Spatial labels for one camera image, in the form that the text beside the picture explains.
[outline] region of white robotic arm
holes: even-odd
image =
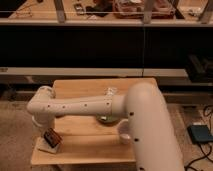
[[[38,127],[53,127],[58,115],[116,115],[129,118],[137,170],[184,171],[182,154],[165,100],[149,84],[132,86],[125,95],[55,99],[54,90],[39,88],[27,106]]]

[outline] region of screw hole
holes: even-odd
[[[130,112],[129,115],[130,115],[130,116],[133,116],[133,115],[134,115],[134,112]]]

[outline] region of wooden table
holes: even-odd
[[[116,87],[117,94],[125,93],[137,82],[156,81],[146,79],[99,79],[55,81],[56,98],[75,98],[105,95],[108,87]],[[57,154],[49,154],[34,148],[32,165],[88,164],[134,162],[130,145],[122,145],[117,125],[101,125],[93,116],[65,116],[55,120],[55,130],[63,141]]]
[[[116,87],[117,94],[125,93],[137,82],[150,82],[157,86],[154,79],[96,79],[96,80],[58,80],[54,83],[57,98],[75,98],[106,94],[108,87]],[[185,164],[202,156],[199,148],[192,145],[186,126],[202,121],[195,114],[184,113],[181,105],[169,104],[175,134],[178,139]],[[63,141],[57,154],[49,154],[34,148],[32,165],[54,164],[97,164],[97,163],[134,163],[130,145],[122,145],[117,134],[117,125],[107,127],[97,122],[94,117],[65,116],[55,120],[55,130]],[[213,165],[208,160],[196,162],[194,167],[212,171]]]

